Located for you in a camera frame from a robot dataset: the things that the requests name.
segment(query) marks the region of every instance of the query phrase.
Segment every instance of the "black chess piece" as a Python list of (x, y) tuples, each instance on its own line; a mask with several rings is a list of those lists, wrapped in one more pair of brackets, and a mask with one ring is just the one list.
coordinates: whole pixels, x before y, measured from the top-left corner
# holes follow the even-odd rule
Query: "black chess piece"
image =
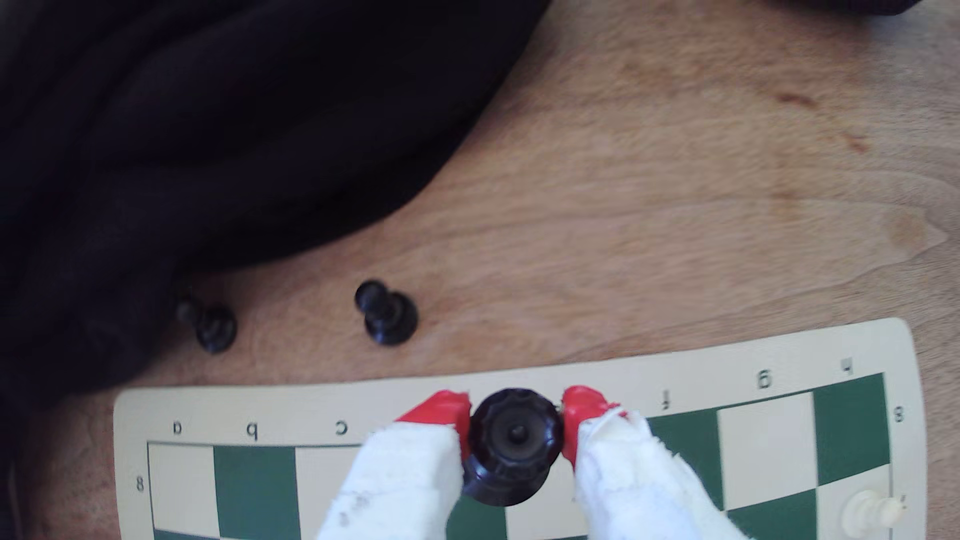
[(506, 388), (476, 408), (467, 441), (464, 493), (490, 506), (512, 506), (546, 482), (564, 446), (564, 422), (537, 392)]
[(407, 295), (389, 290), (383, 282), (363, 282), (353, 301), (364, 314), (367, 333), (381, 345), (403, 343), (417, 329), (417, 306)]
[(186, 295), (177, 301), (177, 319), (193, 327), (200, 346), (212, 355), (229, 349), (237, 337), (237, 318), (222, 304), (204, 307), (197, 297)]

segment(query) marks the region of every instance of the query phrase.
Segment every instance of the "wooden table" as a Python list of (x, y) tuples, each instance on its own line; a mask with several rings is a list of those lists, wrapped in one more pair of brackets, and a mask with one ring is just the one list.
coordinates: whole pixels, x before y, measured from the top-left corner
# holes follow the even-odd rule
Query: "wooden table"
[[(960, 7), (555, 0), (446, 168), (334, 244), (216, 277), (241, 332), (175, 330), (132, 385), (460, 373), (674, 351), (879, 317), (913, 329), (929, 538), (960, 535)], [(352, 296), (421, 311), (396, 348)], [(34, 424), (28, 538), (118, 538), (117, 390)]]

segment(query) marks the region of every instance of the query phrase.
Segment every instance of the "black cloth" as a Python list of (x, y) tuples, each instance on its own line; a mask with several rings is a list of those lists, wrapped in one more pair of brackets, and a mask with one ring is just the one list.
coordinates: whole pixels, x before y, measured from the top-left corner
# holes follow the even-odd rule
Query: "black cloth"
[(412, 198), (547, 1), (40, 4), (0, 41), (0, 396), (19, 412), (135, 374), (179, 276)]

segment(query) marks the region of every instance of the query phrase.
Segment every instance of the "white pawn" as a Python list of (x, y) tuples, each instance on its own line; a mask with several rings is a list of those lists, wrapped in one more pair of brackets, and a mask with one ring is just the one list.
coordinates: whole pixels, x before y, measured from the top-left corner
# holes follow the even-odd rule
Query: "white pawn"
[(872, 489), (861, 491), (847, 501), (840, 524), (850, 538), (863, 538), (879, 528), (890, 528), (903, 515), (903, 504), (882, 497)]

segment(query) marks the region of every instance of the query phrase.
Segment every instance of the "chess board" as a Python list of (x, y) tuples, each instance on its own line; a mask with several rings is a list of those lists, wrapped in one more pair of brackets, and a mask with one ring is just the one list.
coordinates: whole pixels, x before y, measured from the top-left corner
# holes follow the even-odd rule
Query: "chess board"
[[(717, 507), (758, 540), (842, 540), (864, 489), (907, 508), (867, 538), (925, 536), (923, 399), (898, 319), (602, 362), (449, 377), (125, 392), (114, 412), (125, 540), (311, 540), (371, 430), (433, 392), (587, 384), (650, 417)], [(586, 538), (560, 459), (529, 501), (461, 499), (449, 540)]]

